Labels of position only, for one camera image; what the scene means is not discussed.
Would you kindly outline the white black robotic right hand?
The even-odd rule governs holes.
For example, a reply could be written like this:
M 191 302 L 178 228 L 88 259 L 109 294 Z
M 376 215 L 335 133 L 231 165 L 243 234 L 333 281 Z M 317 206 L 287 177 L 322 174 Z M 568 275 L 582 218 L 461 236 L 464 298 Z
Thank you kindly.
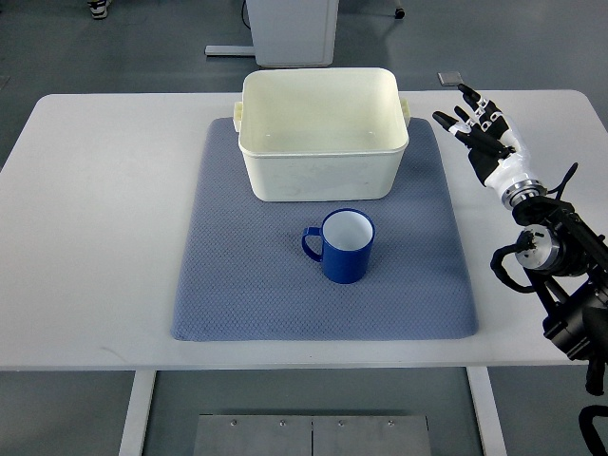
M 468 85 L 459 84 L 458 89 L 470 110 L 455 106 L 454 116 L 435 111 L 432 118 L 466 147 L 479 182 L 492 189 L 508 210 L 523 200 L 544 196 L 547 190 L 531 171 L 529 150 L 516 125 Z

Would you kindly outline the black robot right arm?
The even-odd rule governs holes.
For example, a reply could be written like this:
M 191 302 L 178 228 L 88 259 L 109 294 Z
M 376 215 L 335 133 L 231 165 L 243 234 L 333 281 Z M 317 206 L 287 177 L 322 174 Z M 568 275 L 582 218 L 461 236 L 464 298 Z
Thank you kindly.
M 569 359 L 587 362 L 585 389 L 601 396 L 607 369 L 607 246 L 562 200 L 565 186 L 547 190 L 537 180 L 521 180 L 505 187 L 503 205 L 522 231 L 494 253 L 490 268 L 511 290 L 538 296 L 546 311 L 544 337 Z

